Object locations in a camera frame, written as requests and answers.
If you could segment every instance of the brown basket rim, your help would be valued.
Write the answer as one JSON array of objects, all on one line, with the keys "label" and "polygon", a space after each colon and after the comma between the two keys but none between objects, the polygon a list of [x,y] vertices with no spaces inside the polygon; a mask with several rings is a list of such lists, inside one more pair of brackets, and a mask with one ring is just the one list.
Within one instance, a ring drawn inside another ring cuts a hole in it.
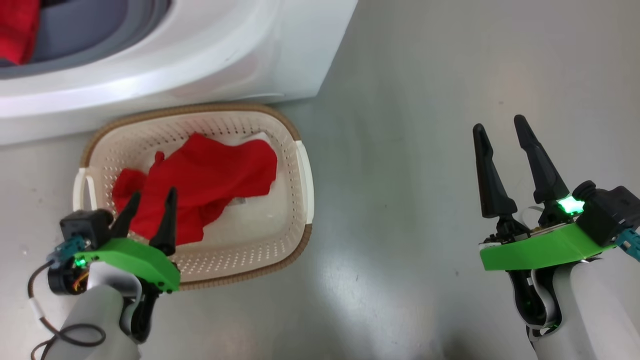
[{"label": "brown basket rim", "polygon": [[[159,117],[192,114],[192,113],[214,112],[214,111],[256,111],[260,113],[265,113],[267,115],[271,115],[272,117],[279,120],[287,128],[287,130],[290,132],[291,137],[293,138],[294,141],[300,140],[300,133],[298,132],[296,127],[291,123],[291,121],[289,121],[289,119],[287,119],[279,111],[276,111],[275,109],[270,108],[269,106],[266,106],[266,105],[196,104],[196,105],[176,106],[174,108],[152,110],[152,111],[146,111],[143,113],[130,115],[127,117],[120,118],[110,124],[103,126],[96,132],[96,134],[91,138],[87,146],[84,148],[82,158],[80,159],[80,167],[86,168],[89,166],[89,162],[91,160],[91,156],[93,154],[93,150],[95,149],[96,145],[100,142],[100,140],[105,135],[107,135],[110,131],[114,129],[127,126],[130,124],[135,124],[137,122],[156,119]],[[216,277],[216,278],[207,279],[207,280],[182,282],[180,283],[180,290],[181,291],[196,290],[196,289],[210,288],[213,286],[228,285],[228,284],[233,284],[235,282],[245,281],[245,280],[253,279],[258,276],[270,274],[278,270],[282,270],[283,268],[289,266],[291,263],[296,261],[297,258],[305,250],[305,248],[307,247],[307,244],[309,243],[309,239],[311,237],[312,228],[313,228],[313,224],[305,225],[305,230],[302,234],[302,238],[300,239],[300,242],[298,243],[298,246],[286,258],[284,258],[283,260],[280,260],[275,264],[263,266],[262,268],[249,270],[247,272],[242,272],[240,274],[235,274],[235,275]]]}]

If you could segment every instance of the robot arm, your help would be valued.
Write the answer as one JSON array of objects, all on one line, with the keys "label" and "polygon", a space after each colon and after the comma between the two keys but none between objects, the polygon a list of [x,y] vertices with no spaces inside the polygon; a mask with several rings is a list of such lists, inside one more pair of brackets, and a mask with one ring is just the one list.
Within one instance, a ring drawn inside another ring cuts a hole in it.
[{"label": "robot arm", "polygon": [[175,252],[176,190],[169,191],[164,217],[148,245],[126,238],[139,203],[136,194],[113,225],[104,210],[76,211],[61,220],[65,242],[32,275],[29,300],[47,326],[33,296],[33,280],[47,267],[54,293],[80,296],[60,331],[47,326],[54,336],[38,346],[45,347],[41,359],[140,358],[138,344],[149,335],[156,300],[179,289],[180,272],[168,258]]},{"label": "robot arm", "polygon": [[[484,127],[474,127],[482,214],[498,217],[497,232],[480,244],[485,270],[509,274],[527,335],[541,360],[637,359],[640,336],[591,263],[616,246],[640,261],[640,200],[626,188],[596,189],[586,181],[573,197],[526,119],[514,119],[544,204],[539,226],[513,218],[518,208],[493,164]],[[580,202],[578,208],[569,205]]]}]

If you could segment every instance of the green bracket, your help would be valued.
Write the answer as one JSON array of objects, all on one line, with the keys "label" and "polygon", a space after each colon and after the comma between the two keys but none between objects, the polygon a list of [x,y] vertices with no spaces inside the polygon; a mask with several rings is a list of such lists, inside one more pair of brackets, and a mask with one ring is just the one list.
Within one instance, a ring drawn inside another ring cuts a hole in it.
[{"label": "green bracket", "polygon": [[178,291],[180,271],[160,250],[129,238],[111,239],[99,250],[76,253],[76,263],[104,261],[155,284],[161,291]]},{"label": "green bracket", "polygon": [[588,259],[614,247],[600,247],[577,224],[569,224],[526,240],[487,247],[480,250],[480,258],[487,271],[532,270]]}]

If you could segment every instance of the washing machine drum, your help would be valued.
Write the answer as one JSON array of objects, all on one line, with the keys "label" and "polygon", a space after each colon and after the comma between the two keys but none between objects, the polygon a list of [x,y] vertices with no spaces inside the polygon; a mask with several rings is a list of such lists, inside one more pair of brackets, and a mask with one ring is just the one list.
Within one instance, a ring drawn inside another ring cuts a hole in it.
[{"label": "washing machine drum", "polygon": [[0,60],[0,79],[69,69],[119,53],[156,28],[170,0],[49,0],[43,4],[31,61],[14,65]]}]

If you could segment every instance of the black cable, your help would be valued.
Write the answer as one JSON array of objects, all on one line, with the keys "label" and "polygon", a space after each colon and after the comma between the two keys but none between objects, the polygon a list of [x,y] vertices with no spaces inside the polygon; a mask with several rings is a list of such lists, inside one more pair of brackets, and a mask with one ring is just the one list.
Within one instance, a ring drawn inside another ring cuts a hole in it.
[{"label": "black cable", "polygon": [[[29,282],[27,283],[27,295],[29,296],[29,299],[32,299],[33,296],[33,283],[36,280],[36,277],[38,277],[38,275],[43,272],[45,269],[49,268],[51,265],[53,264],[53,260],[47,262],[46,264],[42,265],[41,267],[39,267],[36,271],[33,272],[33,274],[31,274],[31,277],[29,278]],[[35,352],[36,350],[38,350],[39,348],[46,346],[44,348],[44,351],[42,352],[42,357],[41,360],[45,358],[45,356],[47,355],[49,349],[51,348],[51,345],[53,345],[53,342],[57,339],[60,339],[62,341],[64,341],[65,343],[70,343],[71,345],[76,345],[79,347],[96,347],[100,344],[102,344],[104,342],[104,340],[106,340],[107,338],[107,334],[104,332],[104,330],[102,330],[102,328],[100,328],[99,326],[90,324],[90,323],[77,323],[74,325],[69,325],[67,327],[65,327],[64,329],[60,329],[57,330],[53,325],[51,325],[51,323],[44,317],[42,316],[41,318],[38,319],[42,325],[44,325],[44,327],[47,328],[47,330],[49,330],[52,334],[53,337],[47,341],[43,341],[41,343],[39,343],[32,351],[31,351],[31,360],[35,360]],[[80,341],[80,340],[76,340],[74,338],[70,338],[69,336],[66,335],[67,332],[71,331],[71,330],[76,330],[76,329],[93,329],[96,330],[97,332],[100,333],[100,339],[97,341]]]}]

